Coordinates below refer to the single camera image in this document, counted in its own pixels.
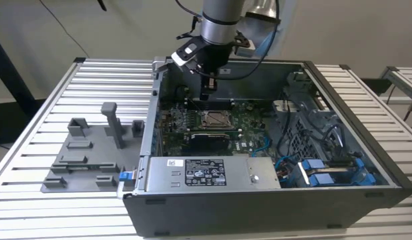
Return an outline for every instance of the blue cable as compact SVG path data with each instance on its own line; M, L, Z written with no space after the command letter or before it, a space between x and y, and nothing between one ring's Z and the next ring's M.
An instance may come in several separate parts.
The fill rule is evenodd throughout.
M270 141L269 141L267 137L265 137L265 146L261 147L261 148L258 148L258 149L255 149L255 150L253 151L253 153L251 153L251 156L253 156L253 157L257 156L257 152L265 150L265 149L269 147L269 145L270 145Z
M276 163L276 165L274 165L276 170L278 169L278 166L280 166L281 161L282 161L284 159L290 158L290 157L293 157L293 156L282 156L282 157L278 159L278 161L277 161L277 163Z

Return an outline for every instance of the aluminum extrusion table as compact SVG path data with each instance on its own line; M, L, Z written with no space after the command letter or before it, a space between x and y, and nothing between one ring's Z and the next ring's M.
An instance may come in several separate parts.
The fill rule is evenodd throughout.
M412 181L412 130L350 70L318 70ZM40 185L67 136L71 118L106 124L104 101L123 124L146 119L152 61L87 59L72 64L0 163L0 239L136 240L114 192L41 193ZM412 196L372 211L348 229L193 236L181 239L412 239Z

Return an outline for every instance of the white wall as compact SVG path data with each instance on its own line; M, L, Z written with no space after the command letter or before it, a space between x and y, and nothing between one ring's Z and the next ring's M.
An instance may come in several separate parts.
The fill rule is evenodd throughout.
M364 78L412 66L412 0L298 0L281 58L348 64Z
M174 0L43 0L91 57L151 59L181 46L190 14ZM194 11L202 0L182 0ZM361 77L412 66L412 0L298 0L281 54L348 64ZM37 0L0 0L0 42L36 98L47 97L81 50ZM8 93L0 83L0 99Z
M191 16L174 0L43 0L92 58L152 59L181 46ZM183 1L201 10L201 0ZM0 0L0 43L36 98L84 53L37 0Z

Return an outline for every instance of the robotic arm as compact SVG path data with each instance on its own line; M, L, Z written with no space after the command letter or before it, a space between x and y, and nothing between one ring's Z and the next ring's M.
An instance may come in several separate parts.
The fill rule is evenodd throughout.
M218 76L218 68L226 65L233 48L250 48L249 41L242 33L237 31L237 23L241 19L241 12L245 0L205 0L201 36L195 36L178 48L171 58L182 69L187 69L201 77L201 100L209 99L209 94L217 90L217 80L238 80L251 74L263 60L271 46L278 27L278 0L257 0L249 11L250 18L270 21L274 24L266 52L261 57L253 70L241 77L225 78Z

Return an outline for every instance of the black cable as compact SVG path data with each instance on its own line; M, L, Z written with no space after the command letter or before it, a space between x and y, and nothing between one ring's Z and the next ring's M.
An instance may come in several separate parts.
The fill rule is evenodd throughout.
M407 115L405 115L405 117L404 117L404 121L408 120L408 117L409 117L411 113L412 113L412 111L408 111L408 112L407 112Z
M388 105L388 103L391 102L391 97L392 97L395 88L396 88L396 85L393 86L393 88L392 88L392 90L391 90L391 93L388 94L388 99L387 99L387 102L385 102L387 105Z
M243 76L215 77L215 76L213 76L213 75L210 75L210 74L206 74L206 73L201 72L198 69L195 69L195 72L197 72L199 75L202 75L202 76L205 76L205 77L207 77L207 78L211 78L211 79L217 79L217 80L239 80L239 79L243 79L243 78L246 78L247 76L251 75L251 73L257 70L257 68L259 67L259 65L261 65L261 63L262 63L262 61L263 61L263 59L265 59L265 57L266 57L266 55L267 55L267 52L269 52L269 50L270 50L270 48L271 48L271 45L273 45L273 42L274 42L274 38L276 38L276 35L277 35L277 28L278 28L278 25L280 25L280 4L278 4L278 0L276 0L276 13L277 13L277 16L276 16L277 22L276 22L276 24L274 24L271 39L270 39L270 42L269 42L269 44L267 44L267 46L266 46L265 52L263 52L263 54L262 54L262 56L261 56L261 58L259 58L259 60L258 60L258 62L257 62L257 64L255 64L255 66L254 66L253 69L250 70L250 72L249 72L247 74L245 74Z
M332 126L328 128L328 130L326 130L326 132L325 132L325 134L324 134L324 137L321 138L321 141L325 141L325 140L326 140L326 138L329 137L329 133L330 133L330 131L332 131L334 128L340 128L340 129L341 129L341 126L340 126L338 123L334 124L334 125L332 125Z
M40 4L44 6L44 8L47 9L47 11L49 12L49 14L52 15L53 19L56 19L57 23L60 24L60 27L63 28L63 31L65 32L65 35L68 35L68 37L73 40L73 42L76 43L76 45L79 46L79 48L81 49L81 51L84 52L85 56L90 58L88 53L85 52L85 50L83 49L83 47L79 45L77 41L73 39L73 37L71 36L71 34L67 32L61 22L59 21L57 17L55 16L55 14L52 13L52 11L49 10L49 8L45 6L45 4L43 3L41 0L39 0Z
M190 9L187 9L179 2L179 0L174 0L176 2L176 4L179 5L179 7L190 14L193 14L194 16L199 17L201 18L201 15L195 12L193 12Z
M293 101L292 99L289 99L289 101L297 106L297 108L298 108L300 111L305 111L304 108L301 107L301 105L300 105L296 101ZM317 127L317 125L313 123L309 114L304 114L304 116L305 116L305 119L306 119L308 124L309 124L309 125L314 128L314 130L322 135L324 132L321 131L321 128Z
M276 146L276 148L277 148L277 154L280 155L280 157L284 157L284 156L285 156L285 155L281 153L281 151L280 151L280 146L281 146L281 142L282 142L282 140L284 140L284 138L285 138L285 135L286 135L286 133L288 133L289 124L290 124L290 107L289 107L289 101L288 101L288 100L286 100L286 105L288 105L286 122L285 122L284 131L282 131L282 133L281 133L281 137L280 137L280 139L278 139L277 146Z

